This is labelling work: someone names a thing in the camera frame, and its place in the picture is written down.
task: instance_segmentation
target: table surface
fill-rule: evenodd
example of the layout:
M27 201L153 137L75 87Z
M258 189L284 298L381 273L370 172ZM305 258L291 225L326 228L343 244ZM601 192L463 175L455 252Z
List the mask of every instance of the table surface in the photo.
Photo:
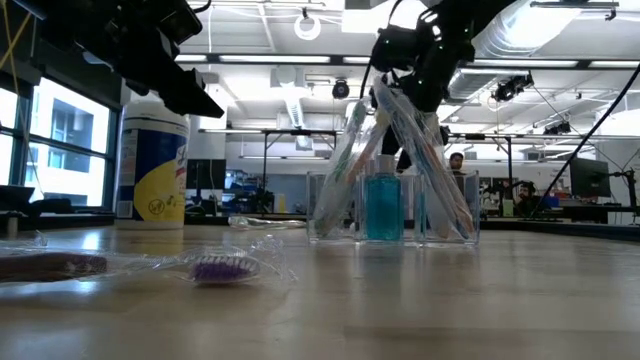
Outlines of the table surface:
M640 247L524 232L469 248L309 246L299 281L202 288L160 273L0 287L2 359L638 359ZM50 246L173 254L265 235L54 231Z

